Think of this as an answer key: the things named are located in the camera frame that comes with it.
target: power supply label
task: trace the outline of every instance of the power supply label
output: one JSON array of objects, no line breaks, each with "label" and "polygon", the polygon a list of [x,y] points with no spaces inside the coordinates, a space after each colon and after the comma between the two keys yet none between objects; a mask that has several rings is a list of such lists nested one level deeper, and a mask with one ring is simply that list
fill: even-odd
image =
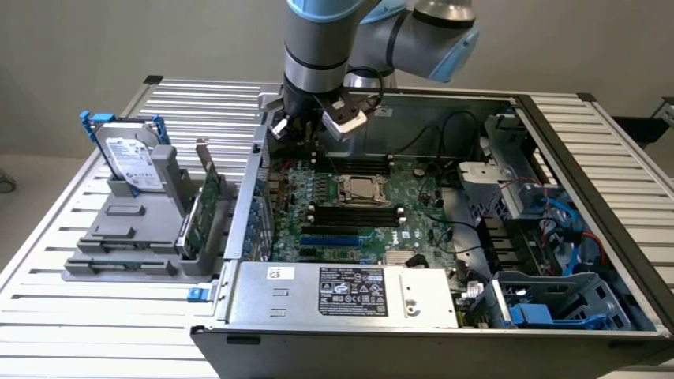
[{"label": "power supply label", "polygon": [[317,282],[323,316],[388,316],[383,268],[320,267]]}]

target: metal grating table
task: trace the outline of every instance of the metal grating table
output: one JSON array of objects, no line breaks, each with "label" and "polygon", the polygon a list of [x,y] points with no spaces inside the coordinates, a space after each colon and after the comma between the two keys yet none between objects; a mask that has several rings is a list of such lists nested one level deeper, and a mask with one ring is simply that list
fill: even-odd
[{"label": "metal grating table", "polygon": [[631,238],[674,291],[674,184],[596,103],[534,97]]},{"label": "metal grating table", "polygon": [[[179,162],[195,178],[203,173],[193,141],[209,138],[217,169],[237,182],[260,123],[261,86],[164,80],[143,87],[124,115],[165,117]],[[674,208],[652,206],[658,200],[674,207],[674,201],[652,176],[656,168],[642,163],[594,104],[575,95],[531,95],[674,286]],[[191,285],[61,281],[62,262],[102,206],[108,174],[98,154],[92,154],[0,274],[0,377],[216,376],[184,329],[192,316],[212,312],[211,303],[185,302]],[[671,377],[674,362],[627,370],[607,377]]]}]

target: blue latch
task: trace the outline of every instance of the blue latch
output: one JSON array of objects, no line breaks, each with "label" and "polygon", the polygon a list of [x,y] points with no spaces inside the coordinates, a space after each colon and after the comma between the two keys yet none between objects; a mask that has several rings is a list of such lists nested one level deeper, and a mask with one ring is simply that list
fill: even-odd
[{"label": "blue latch", "polygon": [[607,316],[599,313],[580,320],[552,320],[550,310],[544,304],[515,304],[510,307],[512,324],[519,328],[548,329],[602,329]]},{"label": "blue latch", "polygon": [[92,122],[111,122],[115,120],[115,114],[113,113],[96,113],[92,116]]},{"label": "blue latch", "polygon": [[208,302],[208,293],[209,290],[207,288],[189,288],[189,292],[187,293],[187,302]]},{"label": "blue latch", "polygon": [[152,122],[157,126],[159,140],[161,141],[163,144],[171,144],[171,140],[168,139],[167,123],[164,122],[164,118],[159,114],[155,114],[152,116]]}]

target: blue cable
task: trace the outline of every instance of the blue cable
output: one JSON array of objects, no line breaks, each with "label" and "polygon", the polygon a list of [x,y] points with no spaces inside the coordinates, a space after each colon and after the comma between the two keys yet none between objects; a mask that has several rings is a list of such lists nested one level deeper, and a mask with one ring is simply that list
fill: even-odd
[{"label": "blue cable", "polygon": [[540,201],[543,202],[543,204],[550,203],[550,205],[552,207],[555,207],[556,209],[560,209],[562,211],[564,211],[566,213],[568,213],[571,215],[571,223],[576,223],[576,221],[578,221],[578,212],[576,211],[574,211],[572,209],[570,209],[564,204],[562,204],[555,199],[551,199],[550,197],[543,197],[540,199]]},{"label": "blue cable", "polygon": [[572,244],[572,254],[571,254],[571,261],[568,262],[567,269],[564,270],[564,273],[562,276],[570,276],[572,274],[572,269],[576,267],[578,263],[578,255],[580,253],[580,250],[578,249],[578,245]]}]

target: robotic arm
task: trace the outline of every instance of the robotic arm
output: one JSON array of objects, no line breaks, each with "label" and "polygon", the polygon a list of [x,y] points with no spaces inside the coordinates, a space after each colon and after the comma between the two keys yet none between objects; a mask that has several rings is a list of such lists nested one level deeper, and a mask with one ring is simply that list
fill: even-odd
[{"label": "robotic arm", "polygon": [[[368,99],[356,103],[343,87],[379,80],[395,69],[448,82],[476,42],[471,0],[287,0],[283,107],[273,126],[307,128],[317,119],[343,141],[367,122]],[[348,73],[348,67],[359,69]]]}]

